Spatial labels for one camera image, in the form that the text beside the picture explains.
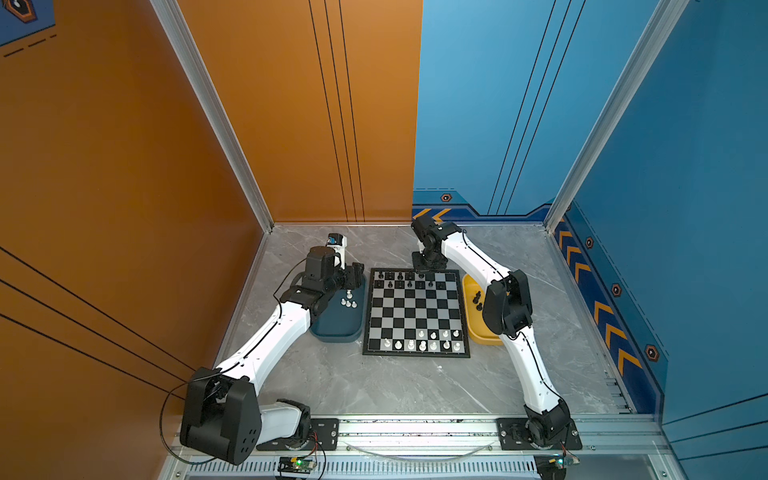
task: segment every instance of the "black line stripe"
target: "black line stripe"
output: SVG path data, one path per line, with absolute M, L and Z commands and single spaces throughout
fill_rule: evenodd
M 752 400 L 762 399 L 763 397 L 766 397 L 766 396 L 768 396 L 768 393 L 764 393 L 762 395 L 757 395 L 757 396 L 754 396 L 754 397 L 750 397 L 750 398 L 744 399 L 744 400 L 739 400 L 738 402 L 729 403 L 728 405 L 719 406 L 719 407 L 716 407 L 714 409 L 704 410 L 703 412 L 694 413 L 693 415 L 689 415 L 689 416 L 683 417 L 681 419 L 672 420 L 672 421 L 669 421 L 669 422 L 666 422 L 666 423 L 662 423 L 661 425 L 669 425 L 671 423 L 680 422 L 682 420 L 692 419 L 693 417 L 697 417 L 697 416 L 703 415 L 705 413 L 711 413 L 711 412 L 716 412 L 717 410 L 727 409 L 728 407 L 739 405 L 740 403 L 751 402 Z
M 677 460 L 682 462 L 683 460 L 693 460 L 694 458 L 715 457 L 718 455 L 727 455 L 729 453 L 751 452 L 753 450 L 760 450 L 760 449 L 768 449 L 768 445 L 761 445 L 759 447 L 749 447 L 748 449 L 730 450 L 728 452 L 707 453 L 706 455 L 696 455 L 695 457 L 678 458 Z
M 684 439 L 670 440 L 670 443 L 685 442 L 686 440 L 700 439 L 701 437 L 706 437 L 706 436 L 709 436 L 709 435 L 716 435 L 717 433 L 723 433 L 723 432 L 732 432 L 733 430 L 745 429 L 747 427 L 754 427 L 755 425 L 762 425 L 763 423 L 768 423 L 768 420 L 763 420 L 761 422 L 748 423 L 746 425 L 740 425 L 740 426 L 737 426 L 737 427 L 731 427 L 729 429 L 717 430 L 716 432 L 702 433 L 701 435 L 694 435 L 692 437 L 686 437 Z
M 52 306 L 48 305 L 47 303 L 43 302 L 42 300 L 39 300 L 39 299 L 37 299 L 37 298 L 33 297 L 33 296 L 32 296 L 32 295 L 30 295 L 29 293 L 26 293 L 24 290 L 22 290 L 22 289 L 20 289 L 20 288 L 18 288 L 18 287 L 16 287 L 16 286 L 13 286 L 13 285 L 11 285 L 10 283 L 8 283 L 8 282 L 6 282 L 5 280 L 3 280 L 2 278 L 0 278 L 0 283 L 2 283 L 3 285 L 5 285 L 5 286 L 7 286 L 7 287 L 9 287 L 9 288 L 12 288 L 13 290 L 15 290 L 15 291 L 19 292 L 21 295 L 23 295 L 23 296 L 26 296 L 27 298 L 29 298 L 30 300 L 34 300 L 35 302 L 37 302 L 37 303 L 39 303 L 40 305 L 44 306 L 45 308 L 47 308 L 47 309 L 51 310 L 52 312 L 55 312 L 55 313 L 57 313 L 58 315 L 60 315 L 60 316 L 63 316 L 65 319 L 69 320 L 70 322 L 73 322 L 73 323 L 75 323 L 75 324 L 77 324 L 77 325 L 79 325 L 79 326 L 83 327 L 83 328 L 84 328 L 84 329 L 86 329 L 88 332 L 91 332 L 91 333 L 93 333 L 93 334 L 95 334 L 95 335 L 97 335 L 97 336 L 101 337 L 102 339 L 105 339 L 105 340 L 107 340 L 107 341 L 108 341 L 109 343 L 111 343 L 112 345 L 115 345 L 116 347 L 118 347 L 118 348 L 120 348 L 120 349 L 123 349 L 123 350 L 125 350 L 126 352 L 130 353 L 131 355 L 133 355 L 133 356 L 135 356 L 135 357 L 137 357 L 137 358 L 139 358 L 139 359 L 142 359 L 142 360 L 144 360 L 146 363 L 149 363 L 150 365 L 152 365 L 152 366 L 154 366 L 154 367 L 157 367 L 158 369 L 160 369 L 160 370 L 162 370 L 162 371 L 166 372 L 168 375 L 170 375 L 170 376 L 173 376 L 173 377 L 175 377 L 175 378 L 177 378 L 177 379 L 181 380 L 182 382 L 185 382 L 185 380 L 184 380 L 184 379 L 182 379 L 181 377 L 179 377 L 178 375 L 174 375 L 173 373 L 171 373 L 171 372 L 167 371 L 166 369 L 164 369 L 163 367 L 159 366 L 158 364 L 156 364 L 156 363 L 153 363 L 153 362 L 151 362 L 150 360 L 147 360 L 147 359 L 145 359 L 143 356 L 139 355 L 138 353 L 136 353 L 136 352 L 133 352 L 133 351 L 131 351 L 131 350 L 129 350 L 129 349 L 127 349 L 127 348 L 125 348 L 125 347 L 124 347 L 124 346 L 122 346 L 121 344 L 119 344 L 119 343 L 115 342 L 115 341 L 114 341 L 114 340 L 112 340 L 112 339 L 109 339 L 109 338 L 107 338 L 107 337 L 106 337 L 106 336 L 104 336 L 104 335 L 101 335 L 99 332 L 97 332 L 96 330 L 92 329 L 91 327 L 89 327 L 89 326 L 86 326 L 86 325 L 84 325 L 84 324 L 82 324 L 82 323 L 78 322 L 77 320 L 73 319 L 73 318 L 72 318 L 72 317 L 70 317 L 69 315 L 66 315 L 65 313 L 62 313 L 62 312 L 60 312 L 59 310 L 56 310 L 54 307 L 52 307 Z
M 10 57 L 10 56 L 11 56 L 11 55 L 13 55 L 14 53 L 19 53 L 19 52 L 20 52 L 20 51 L 22 51 L 22 50 L 24 50 L 24 48 L 20 48 L 20 49 L 18 49 L 18 50 L 14 50 L 14 51 L 12 51 L 11 53 L 7 53 L 7 54 L 3 55 L 3 58 L 5 58 L 5 57 Z
M 7 315 L 5 315 L 4 313 L 0 313 L 0 316 L 1 316 L 2 318 L 4 318 L 4 319 L 8 320 L 9 322 L 13 322 L 13 323 L 15 323 L 15 324 L 16 324 L 16 325 L 18 325 L 18 326 L 22 326 L 22 327 L 26 328 L 27 330 L 29 330 L 29 331 L 31 331 L 31 332 L 37 333 L 38 335 L 40 335 L 40 336 L 43 336 L 43 337 L 45 337 L 45 338 L 47 338 L 47 339 L 49 339 L 49 340 L 53 340 L 54 342 L 58 343 L 59 345 L 63 345 L 63 346 L 65 346 L 65 347 L 67 347 L 68 349 L 72 349 L 72 350 L 74 350 L 75 352 L 77 352 L 77 353 L 80 353 L 81 355 L 85 355 L 85 356 L 87 356 L 89 359 L 93 359 L 93 360 L 96 360 L 97 362 L 99 362 L 99 363 L 101 363 L 101 364 L 103 364 L 103 365 L 106 365 L 106 366 L 108 366 L 108 367 L 111 367 L 111 368 L 113 368 L 113 369 L 117 370 L 118 372 L 122 372 L 122 373 L 124 373 L 125 375 L 128 375 L 128 376 L 130 376 L 130 377 L 132 377 L 132 378 L 135 378 L 135 379 L 136 379 L 136 380 L 138 380 L 139 382 L 143 382 L 143 383 L 146 383 L 146 384 L 147 384 L 147 385 L 149 385 L 149 386 L 153 386 L 154 388 L 156 388 L 156 389 L 160 390 L 160 391 L 161 391 L 161 392 L 163 392 L 163 393 L 168 393 L 168 391 L 167 391 L 166 389 L 164 389 L 164 388 L 162 388 L 162 387 L 160 387 L 160 386 L 157 386 L 157 385 L 155 385 L 155 384 L 154 384 L 154 383 L 152 383 L 152 382 L 148 382 L 147 380 L 144 380 L 144 379 L 142 379 L 142 378 L 139 378 L 139 377 L 137 377 L 137 376 L 136 376 L 136 375 L 134 375 L 133 373 L 129 373 L 129 372 L 126 372 L 125 370 L 123 370 L 123 369 L 121 369 L 121 368 L 118 368 L 118 367 L 116 367 L 116 366 L 112 365 L 111 363 L 107 363 L 107 362 L 105 362 L 105 361 L 104 361 L 104 360 L 102 360 L 102 359 L 98 359 L 98 358 L 96 358 L 95 356 L 93 356 L 93 355 L 91 355 L 91 354 L 89 354 L 89 353 L 83 352 L 82 350 L 80 350 L 80 349 L 78 349 L 78 348 L 75 348 L 75 347 L 73 347 L 72 345 L 69 345 L 68 343 L 64 343 L 64 342 L 62 342 L 61 340 L 55 339 L 55 338 L 53 338 L 53 337 L 52 337 L 52 336 L 50 336 L 50 335 L 46 335 L 46 334 L 44 334 L 43 332 L 41 332 L 40 330 L 36 330 L 36 329 L 33 329 L 32 327 L 30 327 L 30 326 L 27 326 L 27 325 L 25 325 L 24 323 L 21 323 L 21 322 L 19 322 L 18 320 L 14 320 L 14 319 L 12 319 L 10 316 L 7 316 Z M 185 400 L 185 398 L 184 398 L 184 397 L 180 397 L 180 396 L 176 395 L 175 393 L 171 393 L 171 395 L 173 395 L 174 397 L 176 397 L 176 398 L 177 398 L 177 399 L 179 399 L 179 400 Z
M 336 74 L 336 54 L 333 53 L 333 39 L 331 38 L 331 21 L 328 18 L 328 1 L 323 0 L 326 6 L 326 24 L 328 25 L 328 41 L 331 44 L 331 60 L 333 61 L 333 79 L 336 81 L 336 98 L 339 100 L 339 118 L 341 118 L 341 134 L 344 138 L 344 153 L 346 155 L 346 173 L 349 176 L 349 192 L 352 194 L 352 210 L 357 221 L 357 205 L 355 205 L 355 191 L 352 188 L 352 168 L 349 166 L 349 148 L 346 146 L 346 129 L 344 128 L 344 112 L 341 109 L 341 94 L 339 93 L 339 75 Z
M 362 207 L 362 221 L 366 221 L 366 202 L 362 196 L 362 178 L 360 173 L 360 154 L 357 151 L 357 130 L 355 128 L 355 109 L 352 106 L 352 82 L 349 80 L 349 59 L 346 57 L 346 37 L 344 36 L 344 15 L 341 11 L 339 0 L 339 18 L 341 18 L 341 39 L 344 44 L 344 63 L 346 65 L 346 86 L 349 87 L 349 111 L 352 112 L 352 135 L 355 139 L 355 158 L 357 159 L 357 181 L 360 186 L 360 206 Z
M 528 159 L 528 154 L 531 153 L 531 146 L 533 145 L 533 140 L 536 138 L 536 133 L 538 132 L 538 126 L 541 125 L 541 119 L 544 117 L 544 112 L 547 110 L 547 104 L 549 104 L 549 97 L 552 95 L 555 82 L 558 81 L 560 68 L 563 66 L 565 55 L 568 53 L 568 47 L 571 46 L 571 39 L 573 39 L 574 37 L 574 33 L 576 32 L 576 26 L 578 25 L 579 18 L 581 18 L 581 13 L 584 11 L 584 5 L 586 4 L 587 4 L 587 0 L 584 0 L 584 3 L 581 4 L 581 10 L 578 11 L 578 17 L 576 17 L 576 23 L 574 23 L 574 29 L 571 30 L 571 36 L 568 38 L 568 43 L 565 45 L 565 51 L 563 52 L 563 56 L 560 59 L 560 64 L 558 65 L 558 71 L 554 74 L 554 80 L 552 80 L 552 86 L 549 88 L 549 93 L 547 94 L 547 100 L 544 102 L 544 107 L 541 109 L 541 115 L 538 118 L 536 129 L 533 130 L 533 136 L 531 136 L 531 143 L 528 144 L 528 149 L 525 151 L 525 157 L 523 157 L 523 163 L 520 165 L 520 171 L 518 172 L 518 177 L 515 179 L 515 185 L 512 187 L 512 193 L 509 194 L 509 200 L 507 200 L 507 206 L 504 209 L 505 214 L 509 209 L 509 204 L 512 203 L 512 195 L 515 194 L 515 189 L 517 189 L 518 187 L 518 182 L 520 181 L 520 175 L 523 173 L 523 168 L 525 168 L 525 161 Z
M 145 337 L 143 337 L 143 336 L 142 336 L 142 335 L 140 335 L 139 333 L 137 333 L 137 332 L 135 332 L 134 330 L 132 330 L 132 329 L 131 329 L 130 327 L 128 327 L 127 325 L 125 325 L 125 324 L 123 324 L 123 323 L 121 323 L 121 322 L 118 322 L 118 321 L 117 321 L 117 320 L 116 320 L 116 319 L 115 319 L 115 318 L 114 318 L 112 315 L 109 315 L 108 313 L 106 313 L 106 312 L 105 312 L 105 311 L 103 311 L 102 309 L 100 309 L 100 308 L 98 308 L 97 306 L 95 306 L 93 303 L 90 303 L 90 302 L 88 302 L 86 299 L 84 299 L 83 297 L 79 296 L 78 294 L 76 294 L 75 292 L 73 292 L 72 290 L 70 290 L 69 288 L 67 288 L 66 286 L 63 286 L 63 285 L 61 285 L 61 284 L 60 284 L 59 282 L 57 282 L 56 280 L 53 280 L 51 277 L 49 277 L 49 276 L 48 276 L 48 275 L 46 275 L 45 273 L 43 273 L 43 272 L 41 272 L 40 270 L 38 270 L 38 269 L 34 268 L 32 265 L 30 265 L 29 263 L 26 263 L 24 260 L 22 260 L 21 258 L 17 257 L 17 256 L 16 256 L 16 255 L 14 255 L 13 253 L 11 253 L 11 252 L 7 251 L 5 248 L 3 248 L 3 247 L 0 247 L 0 250 L 1 250 L 3 253 L 5 253 L 6 255 L 8 255 L 9 257 L 11 257 L 11 258 L 13 258 L 14 260 L 16 260 L 17 262 L 19 262 L 21 265 L 24 265 L 24 266 L 26 266 L 27 268 L 29 268 L 29 269 L 30 269 L 30 270 L 32 270 L 33 272 L 37 273 L 39 276 L 42 276 L 42 277 L 43 277 L 43 278 L 45 278 L 47 281 L 49 281 L 49 282 L 53 283 L 54 285 L 56 285 L 56 286 L 57 286 L 57 287 L 59 287 L 60 289 L 64 290 L 66 293 L 69 293 L 69 294 L 70 294 L 70 295 L 72 295 L 74 298 L 76 298 L 76 299 L 80 300 L 82 303 L 85 303 L 86 305 L 88 305 L 89 307 L 91 307 L 93 310 L 96 310 L 96 311 L 97 311 L 97 312 L 99 312 L 101 315 L 104 315 L 104 316 L 106 316 L 108 319 L 112 320 L 113 322 L 115 322 L 115 323 L 116 323 L 116 324 L 118 324 L 119 326 L 123 327 L 123 328 L 124 328 L 124 329 L 126 329 L 127 331 L 129 331 L 129 332 L 133 333 L 135 336 L 139 337 L 139 338 L 140 338 L 140 339 L 142 339 L 143 341 L 145 341 L 145 342 L 149 343 L 149 344 L 150 344 L 150 345 L 152 345 L 154 348 L 156 348 L 156 349 L 160 350 L 162 353 L 165 353 L 165 354 L 166 354 L 166 355 L 168 355 L 170 358 L 172 358 L 172 359 L 176 360 L 177 362 L 179 362 L 181 365 L 184 365 L 184 366 L 186 366 L 188 369 L 190 369 L 190 370 L 194 371 L 194 369 L 193 369 L 192 367 L 190 367 L 190 366 L 189 366 L 189 365 L 187 365 L 186 363 L 184 363 L 184 362 L 182 362 L 181 360 L 179 360 L 179 359 L 178 359 L 176 356 L 173 356 L 173 355 L 171 355 L 171 354 L 170 354 L 169 352 L 167 352 L 166 350 L 164 350 L 164 349 L 160 348 L 158 345 L 156 345 L 156 344 L 152 343 L 151 341 L 149 341 L 148 339 L 146 339 Z
M 493 195 L 491 195 L 491 203 L 488 204 L 487 215 L 491 214 L 491 208 L 493 207 L 493 199 L 496 197 L 496 190 L 498 189 L 498 182 L 502 181 L 502 174 L 504 173 L 504 165 L 507 163 L 507 155 L 509 155 L 509 148 L 512 145 L 512 138 L 515 137 L 515 130 L 518 129 L 518 122 L 520 121 L 520 113 L 522 113 L 523 111 L 523 104 L 525 103 L 525 97 L 528 96 L 528 89 L 531 87 L 533 72 L 536 70 L 536 64 L 538 63 L 538 55 L 541 53 L 541 46 L 544 44 L 544 39 L 547 36 L 547 30 L 549 29 L 549 22 L 550 20 L 552 20 L 552 12 L 554 12 L 554 4 L 556 4 L 557 2 L 558 2 L 557 0 L 554 0 L 554 2 L 552 2 L 552 8 L 549 10 L 549 18 L 547 18 L 547 24 L 544 27 L 544 33 L 541 34 L 541 42 L 538 44 L 538 50 L 536 51 L 536 59 L 533 61 L 533 67 L 531 67 L 531 74 L 528 76 L 528 84 L 525 85 L 525 93 L 523 94 L 523 99 L 520 101 L 520 109 L 518 110 L 518 116 L 515 119 L 515 126 L 512 128 L 512 135 L 509 136 L 509 143 L 507 144 L 507 151 L 506 153 L 504 153 L 504 161 L 502 161 L 502 167 L 498 170 L 498 177 L 496 178 L 496 186 L 493 187 Z
M 502 190 L 502 196 L 498 201 L 498 207 L 496 208 L 496 215 L 498 215 L 498 212 L 502 208 L 502 201 L 504 201 L 504 194 L 507 193 L 507 186 L 509 185 L 509 180 L 512 178 L 512 172 L 515 171 L 515 164 L 518 161 L 518 155 L 520 154 L 520 148 L 523 145 L 523 140 L 525 140 L 525 134 L 528 133 L 528 125 L 531 123 L 531 118 L 533 117 L 533 112 L 536 110 L 536 103 L 538 102 L 538 96 L 541 93 L 541 87 L 544 86 L 544 80 L 547 79 L 547 72 L 549 71 L 549 64 L 552 62 L 552 57 L 554 56 L 554 50 L 558 47 L 558 41 L 560 40 L 560 34 L 563 31 L 563 25 L 565 25 L 565 19 L 568 17 L 568 12 L 571 10 L 571 3 L 573 0 L 568 0 L 568 7 L 565 9 L 565 15 L 563 15 L 563 21 L 560 22 L 560 28 L 558 29 L 558 36 L 554 38 L 554 44 L 552 45 L 552 51 L 549 52 L 549 60 L 547 60 L 547 66 L 544 69 L 544 74 L 541 76 L 541 83 L 538 85 L 538 90 L 536 91 L 536 96 L 533 100 L 533 106 L 531 107 L 531 113 L 528 115 L 528 121 L 525 122 L 525 129 L 523 130 L 523 135 L 520 136 L 520 143 L 518 144 L 518 150 L 515 152 L 515 159 L 512 161 L 512 168 L 509 169 L 509 175 L 507 175 L 507 181 L 504 183 L 504 190 Z
M 312 31 L 315 32 L 315 46 L 317 47 L 317 61 L 320 63 L 320 78 L 323 79 L 323 93 L 326 95 L 326 108 L 328 109 L 328 123 L 331 126 L 331 140 L 333 141 L 333 153 L 336 155 L 336 169 L 339 171 L 339 187 L 341 188 L 341 199 L 344 202 L 344 216 L 349 221 L 349 215 L 346 212 L 346 198 L 344 196 L 344 183 L 341 181 L 341 165 L 339 165 L 339 152 L 336 151 L 336 136 L 333 134 L 333 122 L 331 121 L 331 106 L 328 103 L 328 91 L 326 90 L 326 76 L 323 74 L 323 61 L 320 60 L 320 44 L 317 42 L 317 29 L 315 28 L 315 15 L 312 13 L 312 0 L 306 0 L 310 6 L 310 18 L 312 19 Z

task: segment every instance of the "orange chevron stripe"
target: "orange chevron stripe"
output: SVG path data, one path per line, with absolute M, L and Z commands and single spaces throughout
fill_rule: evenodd
M 574 235 L 571 232 L 567 232 L 565 230 L 560 232 L 560 250 L 563 250 L 563 237 L 573 237 Z
M 568 264 L 568 266 L 571 266 L 571 253 L 581 253 L 581 250 L 579 250 L 578 247 L 568 247 L 565 249 L 565 251 L 568 252 L 568 256 L 565 258 L 565 262 Z
M 600 310 L 603 310 L 604 312 L 608 312 L 611 315 L 614 315 L 614 311 L 612 308 L 610 308 L 605 303 L 595 302 L 594 303 L 594 324 L 599 325 L 600 322 L 598 321 L 598 316 L 600 315 Z
M 643 368 L 643 366 L 640 364 L 640 360 L 634 358 L 629 353 L 626 353 L 622 349 L 619 349 L 619 373 L 621 376 L 624 376 L 624 360 L 629 360 L 630 362 L 637 365 L 639 368 Z
M 611 334 L 615 333 L 616 335 L 619 335 L 623 339 L 627 339 L 627 336 L 616 328 L 615 326 L 611 325 L 610 323 L 605 324 L 605 345 L 608 347 L 608 349 L 611 349 Z
M 442 219 L 441 219 L 440 217 L 442 217 L 443 215 L 445 215 L 445 214 L 446 214 L 446 213 L 448 213 L 449 211 L 451 211 L 451 209 L 450 209 L 450 208 L 446 208 L 446 209 L 444 209 L 442 212 L 440 212 L 439 214 L 437 214 L 437 215 L 434 215 L 434 216 L 432 217 L 432 219 L 435 221 L 435 223 L 442 223 Z
M 414 215 L 414 216 L 413 216 L 413 220 L 416 220 L 417 218 L 419 218 L 419 217 L 420 217 L 420 216 L 422 216 L 423 214 L 426 214 L 426 213 L 427 213 L 427 212 L 429 212 L 430 210 L 431 210 L 431 208 L 425 208 L 424 210 L 422 210 L 422 211 L 418 212 L 416 215 Z
M 576 273 L 574 274 L 574 276 L 576 277 L 576 283 L 578 283 L 578 273 L 581 270 L 586 270 L 588 272 L 592 271 L 589 265 L 584 265 L 583 263 L 576 262 Z

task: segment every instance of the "blue wall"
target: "blue wall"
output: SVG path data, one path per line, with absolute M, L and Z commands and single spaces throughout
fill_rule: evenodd
M 425 0 L 414 188 L 456 190 L 480 214 L 551 202 L 656 4 Z
M 691 2 L 576 196 L 667 354 L 692 480 L 768 462 L 768 423 L 745 426 L 768 421 L 766 25 L 762 0 Z

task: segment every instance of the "metal vent grille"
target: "metal vent grille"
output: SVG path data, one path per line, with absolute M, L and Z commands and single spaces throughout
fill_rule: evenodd
M 241 465 L 230 465 L 221 460 L 204 465 L 193 465 L 188 471 L 189 477 L 253 477 L 274 478 L 277 457 L 259 460 L 252 457 Z M 386 459 L 368 458 L 362 455 L 344 455 L 328 458 L 323 479 L 383 479 L 383 478 L 424 478 L 426 475 L 437 478 L 540 478 L 536 473 L 536 464 L 532 456 L 520 455 L 468 458 L 458 462 L 400 462 Z

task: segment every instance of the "orange wall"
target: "orange wall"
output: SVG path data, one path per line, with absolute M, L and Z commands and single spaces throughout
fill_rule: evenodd
M 275 221 L 410 218 L 421 2 L 179 3 Z
M 61 0 L 55 14 L 0 47 L 0 247 L 210 366 L 258 223 L 150 3 Z M 3 315 L 162 389 L 191 373 L 2 251 L 0 279 L 173 375 L 0 284 Z M 0 357 L 4 478 L 157 475 L 164 392 L 4 318 Z M 181 401 L 169 407 L 174 431 Z

